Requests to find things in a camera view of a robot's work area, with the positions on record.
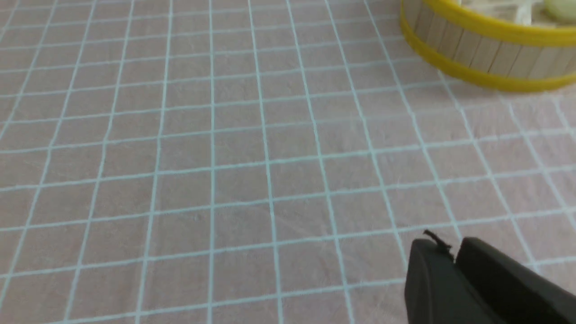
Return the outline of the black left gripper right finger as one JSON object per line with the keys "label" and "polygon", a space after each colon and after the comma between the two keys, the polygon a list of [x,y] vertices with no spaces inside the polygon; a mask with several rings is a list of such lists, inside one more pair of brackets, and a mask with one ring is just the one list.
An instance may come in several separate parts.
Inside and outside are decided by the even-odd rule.
{"label": "black left gripper right finger", "polygon": [[574,324],[575,295],[475,237],[463,239],[455,264],[507,324]]}

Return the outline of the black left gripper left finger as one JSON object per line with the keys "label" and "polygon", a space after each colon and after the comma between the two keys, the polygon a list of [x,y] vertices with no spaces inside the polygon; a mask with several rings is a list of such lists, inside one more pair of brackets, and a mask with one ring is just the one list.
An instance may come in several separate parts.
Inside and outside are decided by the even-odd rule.
{"label": "black left gripper left finger", "polygon": [[412,241],[405,281],[410,324],[498,324],[500,318],[455,266],[448,245],[426,229]]}

